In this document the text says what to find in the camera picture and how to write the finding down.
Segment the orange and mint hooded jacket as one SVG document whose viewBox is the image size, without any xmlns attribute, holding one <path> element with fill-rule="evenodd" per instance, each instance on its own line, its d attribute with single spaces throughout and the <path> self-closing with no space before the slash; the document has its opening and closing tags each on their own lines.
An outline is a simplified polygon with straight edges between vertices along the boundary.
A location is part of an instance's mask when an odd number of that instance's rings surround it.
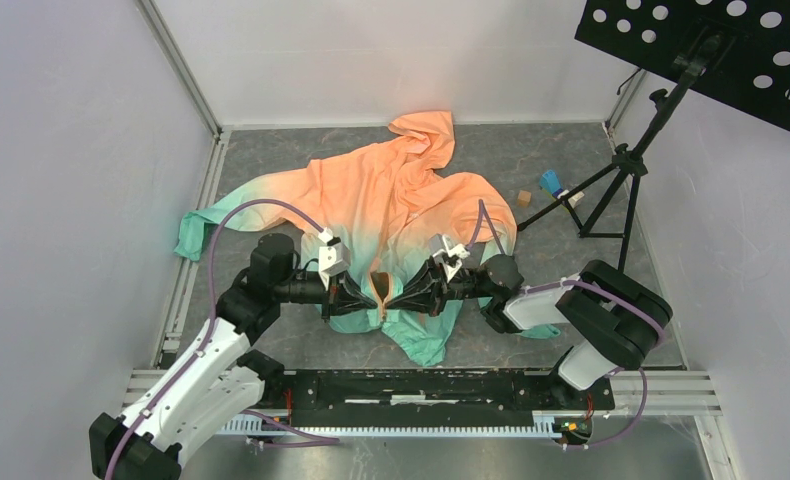
<svg viewBox="0 0 790 480">
<path fill-rule="evenodd" d="M 441 363 L 462 305 L 448 303 L 437 316 L 389 308 L 388 301 L 429 257 L 437 234 L 456 243 L 483 245 L 483 257 L 514 250 L 517 223 L 500 193 L 482 176 L 441 176 L 455 147 L 450 113 L 403 115 L 390 123 L 392 138 L 307 166 L 258 176 L 180 222 L 175 253 L 198 261 L 208 228 L 258 232 L 289 222 L 302 231 L 301 256 L 320 247 L 330 229 L 350 252 L 350 275 L 373 301 L 369 310 L 336 316 L 343 334 L 379 330 L 414 363 Z"/>
</svg>

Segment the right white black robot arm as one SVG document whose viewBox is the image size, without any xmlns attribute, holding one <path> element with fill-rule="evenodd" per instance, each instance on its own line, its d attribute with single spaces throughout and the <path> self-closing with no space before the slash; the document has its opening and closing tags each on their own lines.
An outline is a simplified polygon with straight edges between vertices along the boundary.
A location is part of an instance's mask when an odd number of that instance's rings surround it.
<svg viewBox="0 0 790 480">
<path fill-rule="evenodd" d="M 446 272 L 429 259 L 387 308 L 441 314 L 450 301 L 484 299 L 484 320 L 502 334 L 568 324 L 582 337 L 552 368 L 551 400 L 562 408 L 583 401 L 598 380 L 636 370 L 664 340 L 673 311 L 649 289 L 602 260 L 553 283 L 527 287 L 515 258 L 497 254 L 477 268 Z"/>
</svg>

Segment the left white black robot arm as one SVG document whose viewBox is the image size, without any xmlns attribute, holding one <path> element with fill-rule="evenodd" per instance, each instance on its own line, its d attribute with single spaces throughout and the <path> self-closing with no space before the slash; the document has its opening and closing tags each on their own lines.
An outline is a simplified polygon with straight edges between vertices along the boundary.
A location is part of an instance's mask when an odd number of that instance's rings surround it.
<svg viewBox="0 0 790 480">
<path fill-rule="evenodd" d="M 138 400 L 89 429 L 93 474 L 100 479 L 177 479 L 211 437 L 246 408 L 277 405 L 283 367 L 254 350 L 285 303 L 319 306 L 323 318 L 373 307 L 350 277 L 350 253 L 320 234 L 307 271 L 293 240 L 263 236 L 249 264 L 218 299 L 196 339 Z"/>
</svg>

